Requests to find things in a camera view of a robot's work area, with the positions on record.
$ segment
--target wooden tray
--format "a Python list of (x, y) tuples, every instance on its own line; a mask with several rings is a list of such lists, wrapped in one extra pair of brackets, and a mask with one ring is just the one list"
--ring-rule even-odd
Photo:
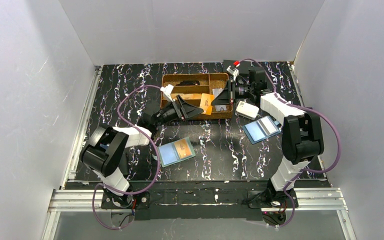
[[(213, 89), (224, 89), (228, 79), (227, 73), (167, 74), (162, 76), (162, 86), (173, 85), (172, 94), (213, 94)], [(200, 85), (176, 86), (182, 81), (199, 81)], [(196, 107), (199, 107), (201, 102), (200, 99), (185, 99), (185, 101)], [(163, 98), (163, 93), (161, 93), (160, 107), (164, 107), (167, 103), (168, 101)], [(226, 111), (216, 111), (216, 107), (213, 106), (211, 115), (199, 114), (192, 119), (230, 119), (233, 114), (232, 105), (226, 105), (226, 108)]]

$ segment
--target white connector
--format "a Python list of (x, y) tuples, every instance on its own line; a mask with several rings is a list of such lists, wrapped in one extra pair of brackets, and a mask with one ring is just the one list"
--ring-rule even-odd
[(236, 83), (236, 78), (238, 77), (239, 75), (239, 70), (237, 68), (235, 68), (234, 70), (231, 69), (231, 66), (228, 66), (227, 67), (227, 72), (230, 73), (232, 76), (233, 76), (233, 83)]
[(171, 96), (173, 88), (174, 88), (174, 86), (169, 84), (166, 87), (162, 86), (160, 89), (160, 91), (162, 92), (162, 96), (165, 98), (165, 100), (167, 100), (169, 102), (173, 102), (173, 99)]

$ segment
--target wire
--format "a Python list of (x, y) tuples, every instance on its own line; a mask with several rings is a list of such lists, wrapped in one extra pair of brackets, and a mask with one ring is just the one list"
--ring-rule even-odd
[(131, 201), (127, 206), (120, 206), (119, 208), (121, 209), (127, 209), (128, 207), (130, 207), (132, 205), (133, 201)]
[(242, 201), (242, 204), (247, 205), (247, 204), (250, 204), (250, 203), (254, 202), (259, 196), (261, 196), (261, 194), (263, 194), (263, 192), (255, 194), (254, 197), (251, 200), (244, 199)]
[(279, 222), (273, 216), (270, 216), (269, 214), (266, 214), (266, 213), (263, 213), (263, 215), (266, 217), (269, 217), (271, 219), (270, 222), (272, 222), (272, 223), (274, 222), (274, 225), (279, 225)]
[(285, 200), (285, 208), (283, 209), (283, 211), (281, 211), (280, 213), (284, 213), (286, 211), (286, 209), (288, 208), (288, 202)]
[(131, 214), (134, 216), (135, 215), (135, 207), (136, 207), (136, 199), (134, 199), (133, 206), (131, 207)]
[(126, 220), (126, 218), (128, 218), (128, 217), (130, 217), (130, 216), (135, 216), (135, 215), (132, 215), (132, 214), (128, 214), (127, 216), (125, 216), (124, 218), (123, 218), (123, 220), (120, 222), (120, 225), (118, 226), (119, 228), (122, 226), (122, 224), (125, 222), (125, 220)]
[[(254, 63), (256, 63), (259, 67), (263, 68), (263, 66), (256, 60), (252, 59), (252, 58), (245, 58), (241, 61), (239, 61), (239, 63), (245, 61), (245, 60), (251, 60), (253, 61)], [(317, 114), (318, 116), (320, 116), (324, 121), (326, 121), (326, 123), (329, 125), (329, 127), (333, 130), (333, 133), (335, 134), (335, 137), (336, 137), (336, 142), (337, 142), (337, 153), (336, 153), (336, 158), (335, 158), (335, 161), (333, 161), (332, 165), (324, 170), (313, 170), (313, 169), (302, 169), (296, 176), (294, 176), (288, 183), (285, 184), (285, 186), (283, 187), (283, 193), (290, 199), (290, 201), (292, 202), (292, 213), (290, 215), (290, 217), (288, 218), (287, 221), (285, 221), (283, 224), (279, 225), (279, 227), (284, 227), (286, 226), (287, 224), (289, 224), (292, 220), (292, 218), (294, 217), (294, 214), (295, 214), (295, 202), (294, 202), (294, 199), (291, 197), (291, 195), (289, 195), (286, 191), (288, 189), (288, 187), (291, 185), (291, 183), (293, 183), (296, 179), (298, 179), (301, 175), (301, 173), (303, 173), (304, 171), (307, 171), (309, 173), (315, 173), (315, 174), (324, 174), (324, 173), (327, 173), (329, 172), (330, 170), (332, 170), (334, 167), (336, 167), (336, 165), (338, 164), (339, 162), (339, 159), (341, 158), (341, 153), (342, 153), (342, 143), (341, 143), (341, 137), (339, 136), (339, 132), (338, 130), (336, 129), (336, 127), (334, 126), (334, 124), (325, 116), (323, 115), (322, 113), (316, 111), (316, 110), (313, 110), (313, 109), (310, 109), (310, 108), (307, 108), (307, 107), (303, 107), (303, 106), (299, 106), (299, 105), (294, 105), (292, 103), (289, 103), (289, 102), (286, 102), (284, 101), (279, 95), (278, 93), (276, 92), (277, 88), (276, 88), (276, 85), (274, 84), (272, 78), (269, 76), (269, 74), (267, 73), (267, 71), (265, 71), (265, 74), (267, 75), (267, 78), (268, 80), (270, 81), (271, 85), (273, 86), (273, 92), (274, 92), (274, 95), (276, 96), (276, 98), (281, 101), (282, 103), (290, 106), (290, 107), (294, 107), (294, 108), (297, 108), (297, 109), (300, 109), (300, 110), (303, 110), (303, 111), (306, 111), (306, 112), (311, 112), (311, 113), (314, 113), (314, 114)]]
[(128, 224), (124, 225), (124, 226), (119, 226), (119, 227), (111, 227), (111, 226), (108, 226), (106, 225), (104, 222), (102, 222), (102, 220), (98, 217), (98, 214), (95, 210), (95, 196), (97, 194), (97, 190), (100, 186), (104, 187), (104, 188), (107, 188), (109, 190), (112, 190), (113, 192), (116, 192), (116, 193), (120, 193), (120, 194), (126, 194), (126, 195), (136, 195), (136, 194), (141, 194), (145, 191), (147, 191), (149, 188), (152, 187), (152, 185), (157, 181), (157, 178), (158, 178), (158, 173), (160, 172), (160, 153), (158, 152), (158, 149), (157, 149), (157, 146), (155, 145), (154, 141), (151, 139), (151, 137), (149, 137), (144, 131), (142, 131), (140, 128), (138, 128), (137, 126), (135, 126), (133, 123), (129, 122), (128, 120), (126, 120), (122, 114), (120, 113), (120, 107), (122, 106), (122, 104), (131, 96), (133, 95), (134, 93), (136, 93), (137, 91), (141, 90), (141, 89), (144, 89), (144, 88), (156, 88), (156, 89), (160, 89), (159, 86), (155, 86), (155, 85), (143, 85), (143, 86), (140, 86), (138, 88), (136, 88), (135, 90), (133, 90), (131, 93), (129, 93), (121, 102), (120, 104), (118, 105), (117, 107), (117, 114), (118, 116), (121, 118), (121, 120), (123, 120), (124, 122), (126, 122), (128, 125), (134, 127), (139, 133), (143, 134), (148, 140), (149, 140), (149, 143), (152, 145), (153, 149), (155, 150), (155, 153), (156, 153), (156, 171), (155, 171), (155, 176), (153, 177), (152, 181), (149, 183), (148, 186), (146, 186), (145, 188), (139, 190), (139, 191), (130, 191), (130, 192), (127, 192), (127, 191), (121, 191), (121, 190), (118, 190), (112, 186), (107, 186), (105, 184), (103, 184), (102, 182), (98, 183), (96, 186), (95, 186), (95, 189), (93, 191), (93, 196), (92, 196), (92, 212), (93, 212), (93, 215), (95, 216), (96, 220), (99, 222), (99, 224), (101, 224), (104, 228), (106, 229), (110, 229), (110, 230), (119, 230), (119, 229), (123, 229), (127, 226), (129, 226), (130, 224), (133, 223), (133, 220), (131, 222), (129, 222)]
[[(111, 224), (114, 225), (114, 223), (113, 223), (113, 215), (121, 215), (121, 216), (123, 216), (123, 215), (125, 215), (126, 213), (127, 213), (127, 212), (120, 212), (120, 213), (111, 212), (110, 215), (109, 215), (109, 220), (111, 221)], [(129, 217), (129, 216), (133, 216), (133, 215), (132, 215), (131, 213), (127, 214), (127, 215), (123, 218), (123, 220), (121, 221), (119, 227), (122, 226), (122, 224), (124, 223), (124, 221), (126, 220), (126, 218)]]
[(280, 205), (280, 208), (279, 208), (279, 211), (277, 211), (277, 212), (275, 212), (275, 213), (280, 213), (281, 212), (281, 210), (284, 208), (284, 204), (282, 203), (281, 205)]

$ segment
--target black cable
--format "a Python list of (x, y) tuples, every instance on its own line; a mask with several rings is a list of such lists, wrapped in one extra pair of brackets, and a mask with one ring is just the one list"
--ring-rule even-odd
[(270, 218), (263, 218), (263, 220), (266, 224), (273, 224), (274, 226), (279, 225), (279, 223), (270, 220)]
[(264, 214), (263, 213), (263, 215), (266, 216), (266, 217), (269, 217), (270, 219), (272, 219), (272, 221), (270, 221), (270, 222), (275, 222), (276, 225), (281, 225), (282, 224), (281, 222), (278, 222), (274, 217), (272, 217), (272, 216), (270, 216), (268, 214)]
[(126, 218), (127, 218), (127, 217), (130, 217), (130, 216), (133, 216), (133, 215), (132, 215), (132, 214), (128, 214), (127, 216), (125, 216), (125, 217), (123, 218), (123, 220), (121, 221), (119, 227), (121, 227), (122, 224), (125, 222)]
[(248, 198), (248, 199), (244, 199), (244, 200), (242, 201), (242, 204), (248, 205), (248, 204), (254, 202), (259, 196), (261, 196), (261, 194), (263, 194), (263, 192), (260, 192), (260, 193), (255, 194), (254, 197), (251, 198), (251, 200), (249, 200), (249, 198)]

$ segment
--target white wall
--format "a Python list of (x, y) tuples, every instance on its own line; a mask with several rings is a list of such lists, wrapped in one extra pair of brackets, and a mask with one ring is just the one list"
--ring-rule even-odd
[(95, 65), (293, 61), (324, 0), (59, 0)]
[[(358, 239), (384, 239), (384, 1), (326, 0), (295, 61), (306, 106), (339, 128), (342, 189)], [(324, 126), (326, 165), (336, 143)]]
[(0, 0), (0, 239), (40, 239), (94, 66), (58, 0)]

